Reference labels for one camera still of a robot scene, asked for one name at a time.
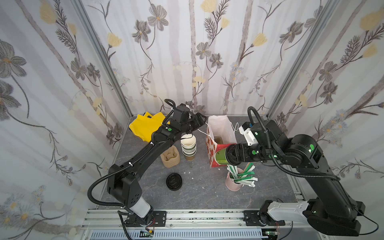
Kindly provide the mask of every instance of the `robotic arm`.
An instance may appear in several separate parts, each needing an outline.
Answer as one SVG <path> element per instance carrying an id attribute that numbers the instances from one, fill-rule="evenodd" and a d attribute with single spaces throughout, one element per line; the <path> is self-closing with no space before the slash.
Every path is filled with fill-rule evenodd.
<path id="1" fill-rule="evenodd" d="M 172 110 L 159 129 L 152 133 L 151 142 L 121 166 L 111 166 L 109 174 L 98 179 L 88 189 L 90 201 L 99 205 L 120 206 L 134 214 L 142 225 L 151 223 L 153 207 L 141 197 L 142 189 L 138 182 L 141 176 L 161 153 L 181 139 L 182 133 L 193 132 L 203 126 L 207 119 L 200 113 L 192 113 L 185 104 L 176 107 L 172 100 L 166 99 L 165 102 L 172 106 Z M 253 121 L 251 111 L 257 117 L 257 123 Z M 258 214 L 252 216 L 253 223 L 266 226 L 275 225 L 279 220 L 293 220 L 308 222 L 327 235 L 358 236 L 361 225 L 356 216 L 364 214 L 365 205 L 346 193 L 339 178 L 332 173 L 317 142 L 304 134 L 287 138 L 274 121 L 263 121 L 253 107 L 248 108 L 248 116 L 250 122 L 239 128 L 247 144 L 228 146 L 225 151 L 228 163 L 238 165 L 241 162 L 272 160 L 285 173 L 304 177 L 318 196 L 300 203 L 267 200 Z M 295 168 L 298 173 L 283 168 L 277 160 Z M 93 198 L 93 188 L 106 179 L 108 193 L 119 203 L 101 202 Z"/>

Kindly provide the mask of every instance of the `yellow fabric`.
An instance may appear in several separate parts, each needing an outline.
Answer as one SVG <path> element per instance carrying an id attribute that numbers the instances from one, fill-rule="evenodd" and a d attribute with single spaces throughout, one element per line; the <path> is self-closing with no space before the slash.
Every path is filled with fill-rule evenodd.
<path id="1" fill-rule="evenodd" d="M 156 113 L 153 116 L 149 112 L 146 112 L 144 116 L 138 114 L 137 118 L 129 125 L 129 128 L 133 134 L 143 139 L 143 141 L 150 142 L 152 133 L 159 129 L 164 118 L 165 116 L 162 113 Z"/>

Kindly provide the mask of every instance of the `bundle of straws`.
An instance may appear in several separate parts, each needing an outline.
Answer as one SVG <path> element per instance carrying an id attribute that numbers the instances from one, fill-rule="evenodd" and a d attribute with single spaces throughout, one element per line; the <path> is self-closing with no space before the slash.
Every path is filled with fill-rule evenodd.
<path id="1" fill-rule="evenodd" d="M 252 170 L 255 169 L 253 163 L 249 162 L 243 173 L 239 173 L 236 166 L 227 165 L 227 170 L 230 172 L 229 177 L 234 183 L 244 184 L 250 187 L 255 187 L 255 181 L 258 179 L 253 177 L 255 174 Z"/>

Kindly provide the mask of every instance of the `pink cup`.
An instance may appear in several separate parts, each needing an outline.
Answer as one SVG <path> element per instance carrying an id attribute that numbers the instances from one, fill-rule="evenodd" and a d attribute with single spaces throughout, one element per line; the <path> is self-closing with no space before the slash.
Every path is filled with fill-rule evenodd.
<path id="1" fill-rule="evenodd" d="M 237 168 L 237 172 L 238 172 L 238 173 L 243 173 L 244 171 L 243 171 L 242 169 L 240 169 L 240 168 Z M 236 192 L 237 190 L 239 190 L 241 187 L 244 186 L 244 184 L 238 184 L 238 183 L 235 183 L 235 182 L 233 181 L 233 179 L 231 179 L 231 178 L 229 177 L 229 172 L 228 172 L 228 174 L 227 174 L 227 179 L 225 180 L 225 184 L 226 184 L 226 186 L 227 186 L 227 188 L 228 188 L 229 190 L 234 191 L 234 192 Z"/>

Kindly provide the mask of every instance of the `wall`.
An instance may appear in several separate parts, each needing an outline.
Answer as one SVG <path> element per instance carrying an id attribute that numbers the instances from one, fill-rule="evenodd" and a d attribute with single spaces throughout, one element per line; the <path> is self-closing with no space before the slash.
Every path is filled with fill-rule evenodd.
<path id="1" fill-rule="evenodd" d="M 274 116 L 289 137 L 307 134 L 318 141 L 347 192 L 381 225 L 360 239 L 384 233 L 383 7 L 380 0 L 341 1 Z M 364 217 L 358 220 L 361 233 L 375 229 Z"/>
<path id="2" fill-rule="evenodd" d="M 326 1 L 83 0 L 134 114 L 267 113 Z"/>
<path id="3" fill-rule="evenodd" d="M 101 66 L 70 1 L 0 2 L 1 238 L 81 237 L 128 122 Z"/>

